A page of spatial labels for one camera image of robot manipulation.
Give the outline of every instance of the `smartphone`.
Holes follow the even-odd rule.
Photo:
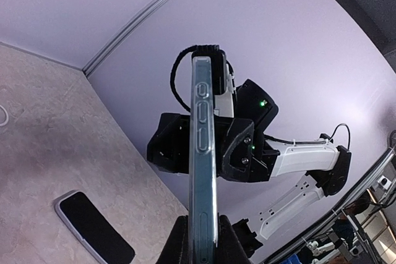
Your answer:
[[[71,191],[55,200],[55,211],[81,244],[101,264],[130,264],[134,249],[107,222],[88,197]]]

